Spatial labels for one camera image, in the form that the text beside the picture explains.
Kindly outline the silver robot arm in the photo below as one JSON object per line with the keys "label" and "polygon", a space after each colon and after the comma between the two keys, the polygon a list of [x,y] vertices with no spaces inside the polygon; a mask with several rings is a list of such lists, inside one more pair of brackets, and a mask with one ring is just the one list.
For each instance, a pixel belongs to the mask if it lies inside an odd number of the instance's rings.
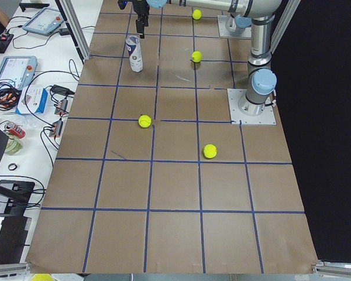
{"label": "silver robot arm", "polygon": [[252,19],[240,15],[228,16],[225,28],[228,37],[250,38],[252,35]]}
{"label": "silver robot arm", "polygon": [[150,8],[159,9],[166,4],[225,11],[235,21],[251,19],[251,47],[247,60],[249,85],[238,101],[238,108],[248,116],[260,115],[268,106],[266,100],[277,84],[277,77],[271,71],[270,47],[272,23],[281,1],[133,1],[133,10],[137,14],[136,30],[142,39],[144,29],[149,25]]}

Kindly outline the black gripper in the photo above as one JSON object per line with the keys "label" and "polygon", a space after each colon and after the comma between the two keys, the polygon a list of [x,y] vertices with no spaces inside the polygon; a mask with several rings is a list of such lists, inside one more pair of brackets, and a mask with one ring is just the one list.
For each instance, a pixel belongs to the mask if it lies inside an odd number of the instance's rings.
{"label": "black gripper", "polygon": [[146,0],[133,0],[132,5],[135,13],[138,15],[136,19],[136,31],[139,34],[140,38],[144,39],[144,29],[145,27],[148,27],[150,6]]}

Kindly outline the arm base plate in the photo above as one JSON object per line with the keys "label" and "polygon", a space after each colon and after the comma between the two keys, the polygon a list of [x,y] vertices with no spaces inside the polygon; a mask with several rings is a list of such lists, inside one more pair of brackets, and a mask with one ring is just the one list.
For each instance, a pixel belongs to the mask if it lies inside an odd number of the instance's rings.
{"label": "arm base plate", "polygon": [[246,99],[247,89],[228,88],[230,121],[234,125],[276,125],[274,109],[267,106],[270,98],[261,105],[250,103]]}
{"label": "arm base plate", "polygon": [[218,15],[219,37],[251,39],[252,20],[237,15],[235,18],[231,15]]}

